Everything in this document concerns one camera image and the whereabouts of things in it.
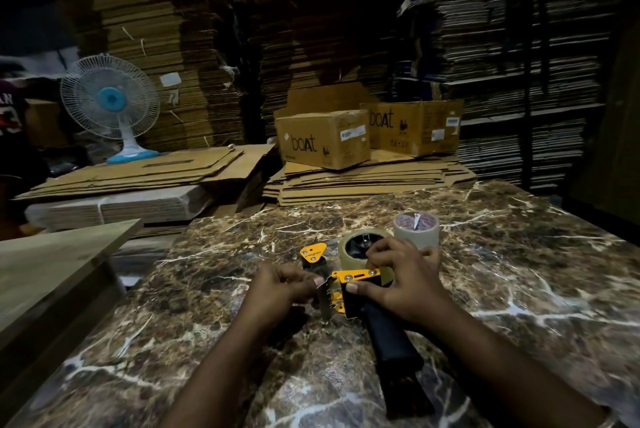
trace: black handle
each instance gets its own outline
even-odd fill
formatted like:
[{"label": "black handle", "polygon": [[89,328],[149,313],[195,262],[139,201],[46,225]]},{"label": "black handle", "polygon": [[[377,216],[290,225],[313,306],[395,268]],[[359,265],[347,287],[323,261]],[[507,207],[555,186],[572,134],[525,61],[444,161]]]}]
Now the black handle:
[{"label": "black handle", "polygon": [[358,317],[371,337],[378,374],[409,376],[422,369],[424,359],[400,327],[399,320],[377,303],[363,300]]}]

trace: blue fan hub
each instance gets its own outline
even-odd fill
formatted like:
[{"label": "blue fan hub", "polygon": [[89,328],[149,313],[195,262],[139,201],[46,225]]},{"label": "blue fan hub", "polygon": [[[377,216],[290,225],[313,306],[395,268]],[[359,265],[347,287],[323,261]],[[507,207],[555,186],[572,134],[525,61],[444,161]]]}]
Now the blue fan hub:
[{"label": "blue fan hub", "polygon": [[97,98],[98,104],[107,111],[117,113],[118,111],[124,110],[125,106],[127,106],[127,97],[124,93],[111,86],[102,88],[98,92]]}]

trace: hand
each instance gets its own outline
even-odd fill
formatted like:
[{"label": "hand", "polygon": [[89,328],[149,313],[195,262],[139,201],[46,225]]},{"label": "hand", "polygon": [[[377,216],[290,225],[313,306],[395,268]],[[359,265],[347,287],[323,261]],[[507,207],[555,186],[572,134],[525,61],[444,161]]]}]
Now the hand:
[{"label": "hand", "polygon": [[307,303],[322,283],[324,278],[295,264],[262,265],[236,318],[268,333],[284,320],[293,303]]},{"label": "hand", "polygon": [[352,281],[346,285],[347,291],[367,296],[401,319],[425,327],[438,315],[440,307],[451,301],[438,278],[440,251],[437,248],[420,251],[407,239],[383,238],[367,251],[367,268],[383,266],[390,266],[396,273],[390,287]]}]

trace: packing tape roll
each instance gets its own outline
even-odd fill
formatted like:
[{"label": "packing tape roll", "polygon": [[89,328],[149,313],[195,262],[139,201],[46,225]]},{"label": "packing tape roll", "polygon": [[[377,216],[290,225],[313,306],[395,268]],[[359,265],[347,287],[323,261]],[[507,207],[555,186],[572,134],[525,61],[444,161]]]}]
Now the packing tape roll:
[{"label": "packing tape roll", "polygon": [[[349,241],[357,236],[362,236],[365,234],[377,235],[383,238],[391,236],[389,231],[382,228],[366,228],[359,229],[356,231],[352,231],[347,235],[343,236],[340,239],[340,243],[338,243],[338,257],[340,258],[340,269],[342,270],[362,270],[367,267],[367,259],[366,258],[354,258],[350,254],[347,253],[347,245]],[[383,267],[380,269],[380,276],[382,277],[382,284],[386,285],[386,283],[393,280],[393,270],[389,267]]]},{"label": "packing tape roll", "polygon": [[408,211],[394,218],[394,237],[408,239],[418,249],[440,244],[440,222],[433,214]]}]

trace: person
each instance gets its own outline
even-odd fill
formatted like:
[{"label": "person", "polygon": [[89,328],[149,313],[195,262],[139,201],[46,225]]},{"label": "person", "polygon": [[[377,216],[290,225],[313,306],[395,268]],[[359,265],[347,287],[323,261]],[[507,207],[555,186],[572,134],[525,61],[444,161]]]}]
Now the person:
[{"label": "person", "polygon": [[[390,266],[388,288],[364,281],[346,289],[364,295],[433,339],[471,378],[480,411],[496,426],[612,428],[607,409],[574,390],[507,339],[454,303],[439,279],[440,252],[419,251],[393,237],[367,251],[371,267]],[[226,427],[234,423],[241,381],[269,332],[293,303],[311,299],[324,279],[297,265],[265,265],[252,280],[236,319],[179,394],[162,428]]]}]

